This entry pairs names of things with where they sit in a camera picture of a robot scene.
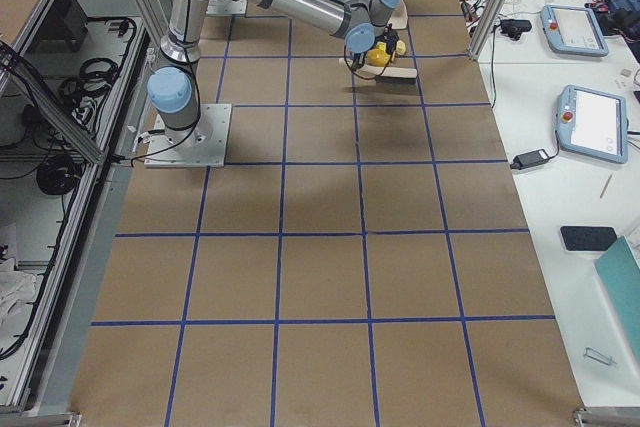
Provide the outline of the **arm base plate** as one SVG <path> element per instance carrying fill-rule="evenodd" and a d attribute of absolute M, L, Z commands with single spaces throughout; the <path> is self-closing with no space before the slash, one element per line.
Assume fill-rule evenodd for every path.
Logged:
<path fill-rule="evenodd" d="M 246 0 L 209 0 L 206 15 L 208 17 L 244 16 L 246 11 Z"/>
<path fill-rule="evenodd" d="M 151 138 L 150 156 L 144 158 L 144 165 L 148 168 L 223 167 L 231 115 L 231 104 L 202 104 L 195 130 L 178 132 L 166 129 L 157 114 L 154 128 L 163 133 Z"/>

